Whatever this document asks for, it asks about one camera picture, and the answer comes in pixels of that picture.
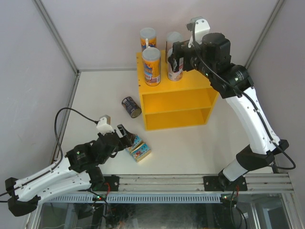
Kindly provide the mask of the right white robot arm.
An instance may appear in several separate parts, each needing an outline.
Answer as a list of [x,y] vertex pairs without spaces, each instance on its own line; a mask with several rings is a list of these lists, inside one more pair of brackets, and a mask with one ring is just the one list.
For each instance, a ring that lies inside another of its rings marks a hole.
[[175,42],[168,62],[173,71],[183,60],[183,70],[196,70],[205,76],[213,89],[231,106],[238,116],[250,144],[240,151],[233,162],[218,174],[218,185],[230,190],[236,180],[249,171],[272,167],[275,155],[289,147],[268,123],[258,102],[248,70],[231,62],[230,41],[221,33],[209,33],[202,43],[187,45]]

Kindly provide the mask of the dark blue tin can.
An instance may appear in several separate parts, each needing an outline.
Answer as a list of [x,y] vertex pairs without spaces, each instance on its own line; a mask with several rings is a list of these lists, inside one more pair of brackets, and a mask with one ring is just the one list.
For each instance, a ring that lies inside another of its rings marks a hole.
[[137,118],[142,113],[139,105],[130,96],[125,97],[122,100],[122,106],[125,108],[131,118]]

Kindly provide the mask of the orange can with spoon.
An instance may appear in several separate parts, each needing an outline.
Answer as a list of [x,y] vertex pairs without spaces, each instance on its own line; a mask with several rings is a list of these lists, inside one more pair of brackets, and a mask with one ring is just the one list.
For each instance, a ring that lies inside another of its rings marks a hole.
[[153,28],[147,27],[140,30],[141,49],[144,51],[147,47],[156,48],[157,39],[156,31]]

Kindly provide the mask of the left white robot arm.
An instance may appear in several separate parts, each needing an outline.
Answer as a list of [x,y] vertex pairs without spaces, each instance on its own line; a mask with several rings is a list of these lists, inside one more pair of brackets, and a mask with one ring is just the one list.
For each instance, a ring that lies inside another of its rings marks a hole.
[[98,133],[97,140],[75,146],[59,164],[52,164],[24,179],[8,178],[5,187],[10,196],[9,211],[20,217],[61,195],[79,190],[101,190],[105,178],[99,166],[131,147],[136,138],[123,125],[117,127],[122,136],[115,130]]

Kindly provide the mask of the yellow wooden shelf cabinet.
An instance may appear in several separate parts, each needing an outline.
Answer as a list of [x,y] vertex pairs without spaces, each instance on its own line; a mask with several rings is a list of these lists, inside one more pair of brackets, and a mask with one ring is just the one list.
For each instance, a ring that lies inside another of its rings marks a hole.
[[136,54],[138,89],[144,128],[147,131],[207,124],[219,93],[207,78],[192,70],[181,80],[168,79],[165,51],[161,51],[161,82],[148,86],[142,54]]

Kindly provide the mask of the yellow can with white spoon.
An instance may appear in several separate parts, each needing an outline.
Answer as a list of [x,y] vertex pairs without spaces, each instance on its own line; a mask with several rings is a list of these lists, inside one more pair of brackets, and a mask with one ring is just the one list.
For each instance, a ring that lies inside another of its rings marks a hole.
[[148,47],[142,52],[144,78],[148,86],[157,86],[161,81],[161,52]]

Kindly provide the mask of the white porridge can red label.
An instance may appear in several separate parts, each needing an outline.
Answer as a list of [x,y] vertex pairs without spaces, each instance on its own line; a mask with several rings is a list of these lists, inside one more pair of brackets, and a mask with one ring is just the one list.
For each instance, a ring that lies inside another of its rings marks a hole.
[[165,48],[165,61],[168,62],[168,51],[173,47],[173,43],[175,42],[182,42],[183,41],[183,36],[176,32],[169,32],[166,35],[166,48]]

